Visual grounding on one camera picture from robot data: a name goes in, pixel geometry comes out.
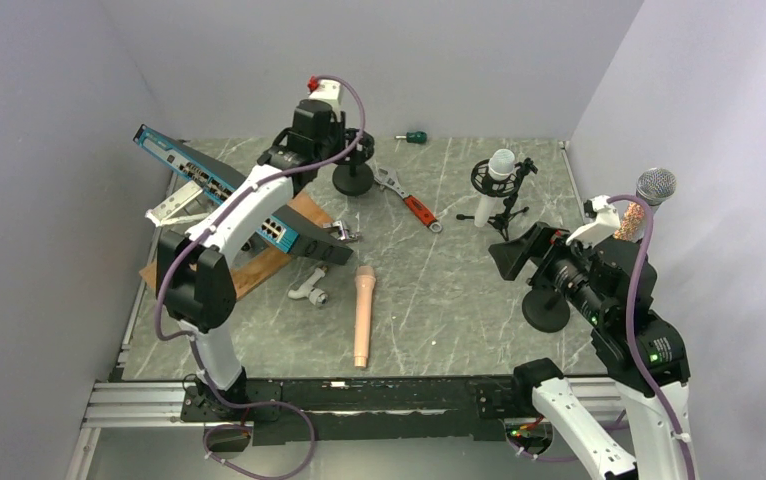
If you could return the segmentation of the black shock mount desk stand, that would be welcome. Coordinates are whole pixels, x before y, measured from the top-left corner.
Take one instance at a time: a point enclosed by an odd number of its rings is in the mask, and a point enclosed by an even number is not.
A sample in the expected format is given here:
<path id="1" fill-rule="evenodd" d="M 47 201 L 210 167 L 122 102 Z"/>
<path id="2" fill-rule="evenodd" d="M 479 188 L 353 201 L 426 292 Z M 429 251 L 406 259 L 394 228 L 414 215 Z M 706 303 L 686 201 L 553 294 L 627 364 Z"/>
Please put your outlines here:
<path id="1" fill-rule="evenodd" d="M 331 180 L 334 188 L 343 195 L 357 197 L 368 192 L 374 184 L 374 173 L 367 164 L 375 154 L 375 139 L 364 133 L 357 146 L 335 163 Z"/>

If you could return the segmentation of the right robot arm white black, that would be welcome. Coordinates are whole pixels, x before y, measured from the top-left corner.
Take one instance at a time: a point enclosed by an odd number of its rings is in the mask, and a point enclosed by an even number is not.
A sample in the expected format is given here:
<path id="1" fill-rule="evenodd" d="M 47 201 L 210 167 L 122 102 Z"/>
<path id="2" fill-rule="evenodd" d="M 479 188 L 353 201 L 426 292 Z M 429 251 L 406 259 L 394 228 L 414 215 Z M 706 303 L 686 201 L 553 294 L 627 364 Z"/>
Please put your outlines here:
<path id="1" fill-rule="evenodd" d="M 509 399 L 549 422 L 593 479 L 695 479 L 688 420 L 690 369 L 677 329 L 651 307 L 656 270 L 638 243 L 607 237 L 589 247 L 537 222 L 488 252 L 502 279 L 536 270 L 522 301 L 525 320 L 556 333 L 576 310 L 591 327 L 597 358 L 614 381 L 634 440 L 628 454 L 586 410 L 550 359 L 517 366 Z"/>

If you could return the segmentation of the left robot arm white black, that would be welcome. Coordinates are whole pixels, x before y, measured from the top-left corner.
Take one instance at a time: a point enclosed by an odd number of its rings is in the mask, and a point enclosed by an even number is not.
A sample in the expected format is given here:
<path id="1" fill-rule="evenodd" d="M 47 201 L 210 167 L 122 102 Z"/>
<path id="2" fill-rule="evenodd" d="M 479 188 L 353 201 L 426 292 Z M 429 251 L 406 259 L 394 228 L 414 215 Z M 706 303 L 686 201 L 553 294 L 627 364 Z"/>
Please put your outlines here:
<path id="1" fill-rule="evenodd" d="M 242 184 L 205 220 L 184 234 L 161 236 L 157 252 L 156 323 L 168 314 L 179 329 L 156 326 L 162 341 L 186 339 L 207 407 L 223 420 L 251 406 L 247 376 L 225 326 L 236 305 L 230 265 L 262 224 L 311 183 L 319 169 L 372 151 L 363 125 L 319 100 L 303 100 L 290 126 L 257 158 Z"/>

